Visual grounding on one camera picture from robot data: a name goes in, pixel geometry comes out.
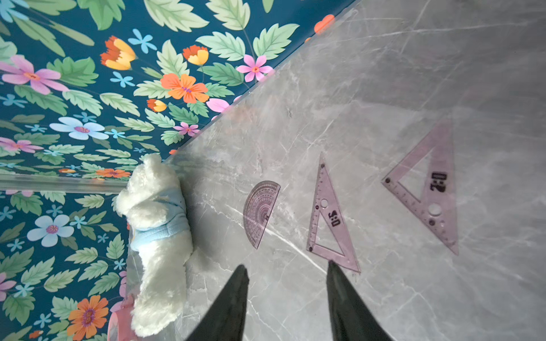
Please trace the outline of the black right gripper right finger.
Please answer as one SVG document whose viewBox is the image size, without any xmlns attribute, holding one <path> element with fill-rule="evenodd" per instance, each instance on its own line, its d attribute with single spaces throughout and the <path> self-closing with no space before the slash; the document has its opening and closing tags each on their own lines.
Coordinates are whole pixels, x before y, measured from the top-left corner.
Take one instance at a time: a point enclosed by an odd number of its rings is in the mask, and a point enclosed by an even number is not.
<svg viewBox="0 0 546 341">
<path fill-rule="evenodd" d="M 328 262 L 326 287 L 333 340 L 392 340 L 334 261 Z"/>
</svg>

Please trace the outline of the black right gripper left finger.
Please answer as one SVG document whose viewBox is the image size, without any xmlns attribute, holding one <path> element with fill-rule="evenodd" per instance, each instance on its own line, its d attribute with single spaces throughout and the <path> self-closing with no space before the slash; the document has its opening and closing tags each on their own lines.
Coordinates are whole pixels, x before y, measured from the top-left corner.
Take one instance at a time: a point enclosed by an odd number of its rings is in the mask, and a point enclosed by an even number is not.
<svg viewBox="0 0 546 341">
<path fill-rule="evenodd" d="M 243 340 L 249 283 L 247 269 L 240 264 L 186 340 Z"/>
</svg>

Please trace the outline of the purple narrow triangle ruler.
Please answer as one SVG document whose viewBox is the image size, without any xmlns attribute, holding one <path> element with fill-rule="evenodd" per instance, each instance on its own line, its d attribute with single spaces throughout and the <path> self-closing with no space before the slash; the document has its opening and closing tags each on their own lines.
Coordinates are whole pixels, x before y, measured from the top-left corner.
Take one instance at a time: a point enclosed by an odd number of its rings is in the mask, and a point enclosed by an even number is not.
<svg viewBox="0 0 546 341">
<path fill-rule="evenodd" d="M 317 242 L 319 223 L 324 221 L 333 235 L 338 251 Z M 341 212 L 341 207 L 334 190 L 324 153 L 318 161 L 317 180 L 314 190 L 314 199 L 309 223 L 309 233 L 306 250 L 323 259 L 333 261 L 340 267 L 361 273 L 355 248 L 353 246 L 348 227 Z"/>
</svg>

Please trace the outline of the purple protractor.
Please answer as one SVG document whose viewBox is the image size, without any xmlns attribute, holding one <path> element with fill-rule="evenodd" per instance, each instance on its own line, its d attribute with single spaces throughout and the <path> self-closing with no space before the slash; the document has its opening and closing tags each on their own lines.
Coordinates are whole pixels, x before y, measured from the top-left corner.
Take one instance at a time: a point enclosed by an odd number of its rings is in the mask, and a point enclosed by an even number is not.
<svg viewBox="0 0 546 341">
<path fill-rule="evenodd" d="M 243 208 L 243 227 L 250 244 L 258 249 L 281 186 L 271 180 L 259 182 L 250 191 Z"/>
</svg>

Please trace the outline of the purple wide triangle ruler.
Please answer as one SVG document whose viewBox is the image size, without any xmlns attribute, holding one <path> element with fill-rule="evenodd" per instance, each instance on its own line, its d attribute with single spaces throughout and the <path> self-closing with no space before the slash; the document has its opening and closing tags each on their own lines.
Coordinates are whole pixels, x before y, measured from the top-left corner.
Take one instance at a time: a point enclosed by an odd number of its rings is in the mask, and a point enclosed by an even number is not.
<svg viewBox="0 0 546 341">
<path fill-rule="evenodd" d="M 427 156 L 431 159 L 423 189 L 416 197 L 401 180 Z M 459 254 L 451 119 L 438 122 L 382 179 L 382 184 L 453 254 Z"/>
</svg>

